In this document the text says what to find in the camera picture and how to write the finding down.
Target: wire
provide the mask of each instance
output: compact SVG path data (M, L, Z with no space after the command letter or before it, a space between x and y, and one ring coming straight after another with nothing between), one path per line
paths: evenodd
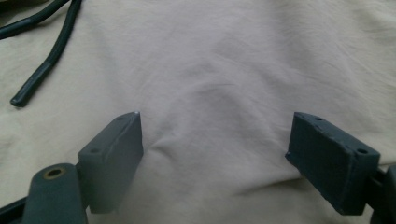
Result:
M53 46L47 59L35 70L35 72L27 79L18 93L11 99L10 103L16 107L24 107L27 105L33 94L50 73L52 67L58 62L64 52L67 40L69 39L78 11L81 6L81 0L72 0L70 8L67 11L64 26L60 32L55 45Z
M37 12L35 15L16 21L10 25L0 28L0 40L5 39L14 35L17 35L25 30L28 30L40 22L46 20L52 14L54 14L60 7L66 4L69 0L55 0L43 10Z

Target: fabric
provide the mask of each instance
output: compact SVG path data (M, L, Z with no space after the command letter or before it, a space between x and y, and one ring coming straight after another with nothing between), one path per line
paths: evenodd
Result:
M368 206L338 215L284 154L301 111L396 162L395 1L87 0L51 75L12 107L66 10L0 41L0 206L140 111L133 184L118 213L90 223L369 223Z

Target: gray fabric surface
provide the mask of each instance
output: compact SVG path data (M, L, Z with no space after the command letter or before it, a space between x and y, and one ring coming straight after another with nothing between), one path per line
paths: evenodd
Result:
M65 12L0 41L0 205L139 110L134 182L117 214L91 223L368 223L369 207L338 215L284 154L302 111L396 162L394 1L87 0L50 77L12 107Z

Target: black cord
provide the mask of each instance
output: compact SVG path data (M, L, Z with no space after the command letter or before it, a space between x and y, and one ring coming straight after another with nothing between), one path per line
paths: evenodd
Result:
M10 103L16 107L24 107L29 102L37 88L44 81L45 77L50 73L52 67L58 62L64 48L66 47L67 40L69 39L73 26L81 6L81 0L73 0L70 8L67 11L64 26L60 32L55 45L53 46L47 59L35 70L35 72L27 79L18 93L11 99Z
M17 35L46 20L69 0L55 0L35 15L0 28L0 40Z

